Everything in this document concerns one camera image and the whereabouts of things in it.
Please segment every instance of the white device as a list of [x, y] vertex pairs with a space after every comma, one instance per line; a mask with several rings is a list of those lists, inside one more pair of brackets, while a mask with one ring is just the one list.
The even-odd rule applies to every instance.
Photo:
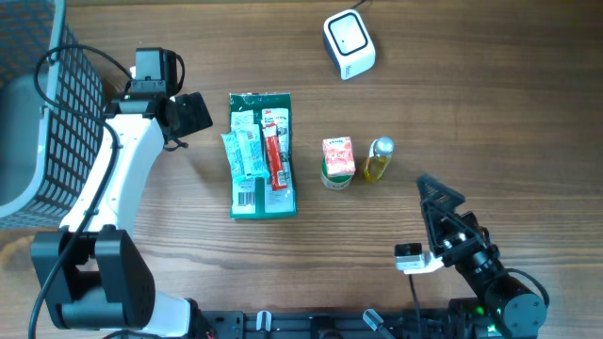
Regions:
[[368, 71], [375, 64], [375, 45], [362, 17], [354, 9], [344, 10], [327, 19], [322, 40], [342, 80]]

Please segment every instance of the gray plastic crate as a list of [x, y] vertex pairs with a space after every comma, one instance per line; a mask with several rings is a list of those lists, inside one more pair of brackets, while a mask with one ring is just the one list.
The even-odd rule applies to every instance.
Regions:
[[[62, 0], [0, 1], [0, 229], [57, 227], [75, 204], [103, 128], [46, 107], [33, 86], [38, 58], [77, 43]], [[81, 50], [65, 50], [41, 72], [51, 99], [101, 117], [101, 79]]]

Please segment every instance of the yellow bottle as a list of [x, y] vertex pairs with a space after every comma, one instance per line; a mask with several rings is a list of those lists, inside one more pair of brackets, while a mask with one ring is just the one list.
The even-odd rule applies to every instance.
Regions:
[[380, 137], [373, 141], [368, 150], [367, 161], [363, 164], [362, 174], [370, 183], [375, 183], [381, 179], [383, 172], [394, 153], [394, 141], [390, 137]]

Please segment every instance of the wooden tabletop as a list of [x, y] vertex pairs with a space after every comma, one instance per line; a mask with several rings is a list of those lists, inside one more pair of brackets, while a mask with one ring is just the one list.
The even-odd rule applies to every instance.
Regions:
[[[542, 338], [603, 331], [603, 6], [569, 1], [382, 1], [362, 8], [377, 49], [372, 70], [342, 81], [321, 40], [344, 2], [69, 8], [81, 42], [126, 66], [161, 46], [187, 66], [214, 126], [155, 161], [135, 242], [156, 286], [204, 310], [309, 311], [412, 307], [393, 246], [426, 243], [415, 179], [467, 196], [506, 266], [547, 288]], [[98, 72], [123, 83], [93, 58]], [[220, 133], [229, 92], [290, 91], [299, 215], [231, 220]], [[396, 153], [375, 185], [320, 181], [321, 141], [372, 139]], [[31, 232], [0, 234], [0, 337], [25, 336], [39, 285]], [[416, 277], [421, 305], [472, 297], [453, 268]], [[58, 331], [44, 308], [40, 338]]]

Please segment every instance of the green package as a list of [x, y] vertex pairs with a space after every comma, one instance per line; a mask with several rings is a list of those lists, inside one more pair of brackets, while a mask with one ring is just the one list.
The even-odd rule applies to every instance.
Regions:
[[[231, 131], [250, 124], [261, 127], [272, 123], [277, 125], [287, 188], [273, 191], [270, 178], [255, 178], [240, 183], [233, 181], [231, 218], [285, 218], [298, 214], [291, 163], [291, 95], [230, 94]], [[268, 163], [263, 136], [262, 152]]]

